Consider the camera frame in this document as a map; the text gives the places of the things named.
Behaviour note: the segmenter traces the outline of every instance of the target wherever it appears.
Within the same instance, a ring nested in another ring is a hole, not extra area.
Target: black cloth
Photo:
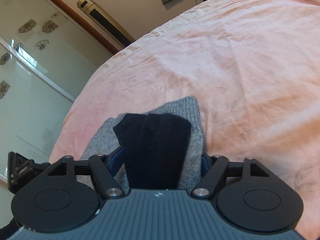
[[[173,114],[126,114],[113,130],[126,149],[130,188],[178,188],[191,134],[188,120]]]
[[[19,229],[19,226],[17,225],[17,222],[13,218],[7,226],[0,229],[0,240],[8,239],[18,229]]]

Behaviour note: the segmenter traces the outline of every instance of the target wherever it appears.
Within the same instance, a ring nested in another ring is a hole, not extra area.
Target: pink bedsheet
[[[320,236],[320,0],[209,0],[130,45],[91,77],[50,162],[79,159],[103,122],[194,95],[206,151],[260,160],[304,201]]]

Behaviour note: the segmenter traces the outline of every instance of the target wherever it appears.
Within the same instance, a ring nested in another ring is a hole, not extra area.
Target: floral pattern
[[[39,50],[43,50],[47,46],[47,44],[50,44],[48,40],[42,40],[37,43],[36,47],[38,47]]]
[[[32,30],[32,28],[34,27],[34,26],[36,26],[36,22],[33,20],[33,19],[31,19],[31,20],[29,20],[28,22],[26,22],[24,25],[22,25],[18,30],[19,30],[19,33],[26,33],[26,32],[28,32],[28,31],[31,31]]]
[[[0,99],[4,97],[9,87],[9,84],[4,80],[0,83]]]
[[[44,33],[50,33],[53,32],[56,28],[58,28],[58,25],[56,25],[52,20],[50,20],[42,26],[42,31]]]
[[[17,43],[16,45],[13,46],[13,49],[16,51],[16,52],[19,52],[19,48],[22,48],[24,45],[19,42]]]
[[[10,58],[10,53],[7,52],[6,54],[2,55],[0,58],[0,65],[4,65]]]
[[[59,12],[55,12],[54,14],[52,14],[50,17],[52,19],[55,19],[55,18],[58,18],[60,16],[60,13]]]

